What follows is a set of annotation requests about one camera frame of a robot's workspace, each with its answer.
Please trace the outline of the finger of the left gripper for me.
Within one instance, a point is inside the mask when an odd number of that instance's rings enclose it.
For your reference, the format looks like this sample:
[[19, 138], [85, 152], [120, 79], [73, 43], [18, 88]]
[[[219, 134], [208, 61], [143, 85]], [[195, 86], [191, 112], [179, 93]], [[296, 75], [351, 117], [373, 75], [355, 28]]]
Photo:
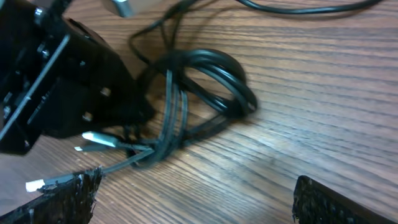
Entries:
[[145, 124], [155, 111], [135, 79], [118, 78], [110, 87], [102, 109], [102, 127]]

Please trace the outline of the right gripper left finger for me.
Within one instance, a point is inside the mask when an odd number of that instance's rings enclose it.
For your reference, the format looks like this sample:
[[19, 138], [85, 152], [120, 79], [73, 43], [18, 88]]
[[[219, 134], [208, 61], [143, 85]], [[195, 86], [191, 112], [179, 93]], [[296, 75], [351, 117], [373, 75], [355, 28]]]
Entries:
[[1, 216], [1, 224], [80, 224], [93, 217], [95, 196], [103, 171], [100, 167], [51, 179], [27, 182], [27, 192], [41, 196]]

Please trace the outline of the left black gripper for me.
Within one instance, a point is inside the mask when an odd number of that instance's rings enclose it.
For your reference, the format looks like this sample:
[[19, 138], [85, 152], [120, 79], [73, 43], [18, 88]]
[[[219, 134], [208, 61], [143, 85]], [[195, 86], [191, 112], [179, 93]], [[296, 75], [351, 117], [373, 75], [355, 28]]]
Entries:
[[1, 152], [27, 154], [41, 135], [137, 121], [136, 84], [94, 31], [64, 18], [68, 1], [1, 2]]

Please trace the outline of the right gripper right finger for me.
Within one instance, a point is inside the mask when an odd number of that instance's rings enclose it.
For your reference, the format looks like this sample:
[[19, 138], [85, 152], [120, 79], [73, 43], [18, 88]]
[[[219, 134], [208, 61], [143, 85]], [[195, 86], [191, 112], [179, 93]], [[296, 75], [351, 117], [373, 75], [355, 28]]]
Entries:
[[299, 224], [397, 224], [306, 175], [297, 179], [292, 217]]

